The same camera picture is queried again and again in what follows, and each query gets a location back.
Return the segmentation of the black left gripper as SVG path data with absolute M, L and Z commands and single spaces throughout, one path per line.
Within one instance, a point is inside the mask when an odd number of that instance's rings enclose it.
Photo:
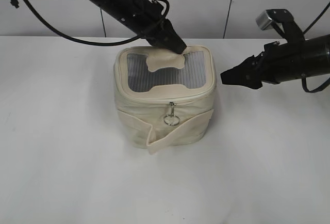
M 172 23 L 166 19 L 168 8 L 160 3 L 167 0 L 89 0 L 140 38 L 154 47 L 182 54 L 187 48 L 185 42 L 175 32 Z

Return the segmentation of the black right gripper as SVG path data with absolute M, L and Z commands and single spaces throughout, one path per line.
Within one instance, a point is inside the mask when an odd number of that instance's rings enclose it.
M 268 43 L 257 57 L 251 56 L 241 64 L 220 74 L 224 85 L 260 89 L 263 83 L 277 85 L 304 78 L 302 50 L 304 42 Z

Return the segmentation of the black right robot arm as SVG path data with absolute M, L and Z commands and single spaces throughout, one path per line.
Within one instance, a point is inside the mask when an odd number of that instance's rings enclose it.
M 260 89 L 263 83 L 278 85 L 300 79 L 305 92 L 316 93 L 329 86 L 329 79 L 314 90 L 307 88 L 308 77 L 329 74 L 329 35 L 301 42 L 271 42 L 257 56 L 220 74 L 225 85 Z

